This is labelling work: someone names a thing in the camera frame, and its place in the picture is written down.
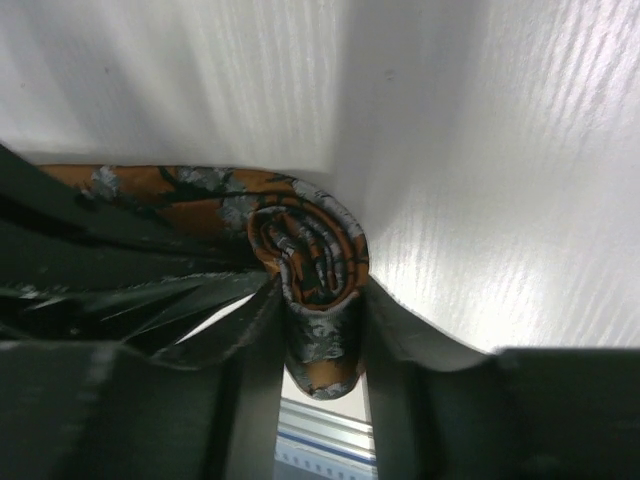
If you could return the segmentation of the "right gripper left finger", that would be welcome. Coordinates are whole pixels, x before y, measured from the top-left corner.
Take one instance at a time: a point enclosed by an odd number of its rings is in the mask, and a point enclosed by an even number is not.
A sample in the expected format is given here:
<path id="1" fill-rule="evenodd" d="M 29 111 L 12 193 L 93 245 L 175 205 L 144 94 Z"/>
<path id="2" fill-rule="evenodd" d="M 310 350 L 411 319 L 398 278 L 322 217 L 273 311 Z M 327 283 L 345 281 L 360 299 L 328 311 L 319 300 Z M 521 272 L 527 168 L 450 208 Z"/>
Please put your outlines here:
<path id="1" fill-rule="evenodd" d="M 281 286 L 182 343 L 202 366 L 105 342 L 1 345 L 5 479 L 269 479 L 283 378 Z"/>

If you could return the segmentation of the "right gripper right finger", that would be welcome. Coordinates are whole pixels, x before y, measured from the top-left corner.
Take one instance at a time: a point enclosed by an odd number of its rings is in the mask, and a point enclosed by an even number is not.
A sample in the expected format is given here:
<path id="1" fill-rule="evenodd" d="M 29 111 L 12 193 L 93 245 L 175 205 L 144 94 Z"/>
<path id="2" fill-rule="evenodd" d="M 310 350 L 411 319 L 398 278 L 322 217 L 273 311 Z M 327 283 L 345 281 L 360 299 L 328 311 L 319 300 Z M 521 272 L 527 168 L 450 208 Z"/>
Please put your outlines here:
<path id="1" fill-rule="evenodd" d="M 365 291 L 362 353 L 382 479 L 635 479 L 639 353 L 485 354 Z"/>

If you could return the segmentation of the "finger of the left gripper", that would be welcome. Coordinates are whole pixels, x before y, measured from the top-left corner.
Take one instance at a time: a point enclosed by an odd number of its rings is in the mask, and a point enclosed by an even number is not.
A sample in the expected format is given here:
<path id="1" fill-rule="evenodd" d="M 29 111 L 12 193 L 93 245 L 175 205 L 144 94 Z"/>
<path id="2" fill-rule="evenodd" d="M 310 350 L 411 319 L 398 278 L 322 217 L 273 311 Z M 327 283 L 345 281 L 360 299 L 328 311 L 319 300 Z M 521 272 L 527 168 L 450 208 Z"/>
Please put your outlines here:
<path id="1" fill-rule="evenodd" d="M 1 152 L 5 340 L 161 350 L 267 280 L 247 247 L 209 249 Z"/>

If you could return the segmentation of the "brown grey floral tie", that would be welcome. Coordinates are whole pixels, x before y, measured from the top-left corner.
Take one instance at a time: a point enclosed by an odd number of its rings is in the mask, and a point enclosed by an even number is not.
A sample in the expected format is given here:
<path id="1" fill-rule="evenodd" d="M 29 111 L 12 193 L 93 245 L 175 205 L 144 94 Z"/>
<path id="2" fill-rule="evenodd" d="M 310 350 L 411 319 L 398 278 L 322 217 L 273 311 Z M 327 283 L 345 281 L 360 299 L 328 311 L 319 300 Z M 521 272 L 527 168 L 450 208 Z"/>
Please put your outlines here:
<path id="1" fill-rule="evenodd" d="M 363 368 L 364 231 L 335 198 L 285 174 L 232 167 L 44 165 L 90 199 L 128 209 L 215 248 L 248 246 L 279 279 L 286 368 L 316 400 L 350 393 Z"/>

